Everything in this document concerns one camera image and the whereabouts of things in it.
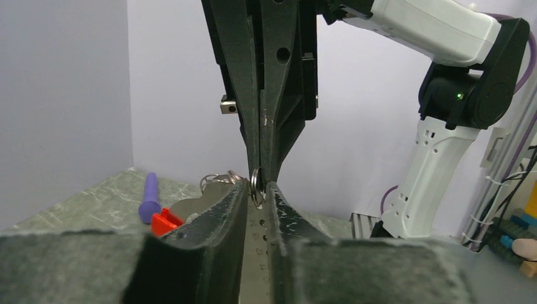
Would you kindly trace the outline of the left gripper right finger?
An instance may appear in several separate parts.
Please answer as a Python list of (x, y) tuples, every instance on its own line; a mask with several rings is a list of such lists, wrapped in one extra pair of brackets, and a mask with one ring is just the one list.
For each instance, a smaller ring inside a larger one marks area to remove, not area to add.
[(276, 182), (265, 188), (271, 303), (303, 303), (312, 282), (303, 254), (308, 244), (331, 238), (293, 208)]

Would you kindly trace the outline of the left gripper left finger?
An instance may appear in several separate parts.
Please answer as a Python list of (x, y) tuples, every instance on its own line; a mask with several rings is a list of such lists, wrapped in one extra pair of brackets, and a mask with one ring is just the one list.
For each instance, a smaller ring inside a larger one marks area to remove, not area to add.
[(237, 303), (249, 184), (163, 237), (147, 236), (122, 303)]

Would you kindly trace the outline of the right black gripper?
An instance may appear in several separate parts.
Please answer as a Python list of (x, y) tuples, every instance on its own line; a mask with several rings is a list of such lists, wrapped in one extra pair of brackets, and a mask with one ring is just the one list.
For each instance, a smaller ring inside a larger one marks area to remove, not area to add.
[[(203, 1), (223, 103), (241, 119), (248, 172), (264, 184), (282, 163), (318, 107), (318, 1)], [(259, 120), (261, 120), (259, 151)]]

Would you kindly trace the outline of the red carabiner keyring with chain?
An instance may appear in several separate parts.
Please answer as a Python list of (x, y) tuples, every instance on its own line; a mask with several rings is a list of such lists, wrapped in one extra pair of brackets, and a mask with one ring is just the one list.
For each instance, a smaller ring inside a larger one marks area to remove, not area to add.
[[(233, 171), (226, 174), (210, 174), (199, 183), (200, 197), (181, 199), (160, 213), (152, 215), (151, 231), (162, 236), (179, 227), (179, 221), (187, 223), (218, 203), (239, 181)], [(247, 226), (244, 239), (244, 257), (241, 275), (240, 303), (270, 303), (269, 271), (267, 261), (267, 236), (265, 216), (248, 201)]]

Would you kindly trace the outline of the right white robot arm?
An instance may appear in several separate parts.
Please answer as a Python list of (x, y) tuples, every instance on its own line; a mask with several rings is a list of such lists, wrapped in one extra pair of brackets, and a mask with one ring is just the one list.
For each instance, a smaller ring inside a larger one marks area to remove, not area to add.
[(322, 15), (424, 54), (419, 123), (398, 197), (373, 236), (423, 238), (468, 147), (508, 110), (526, 46), (522, 18), (455, 1), (203, 1), (225, 87), (241, 123), (257, 208), (317, 109), (317, 26)]

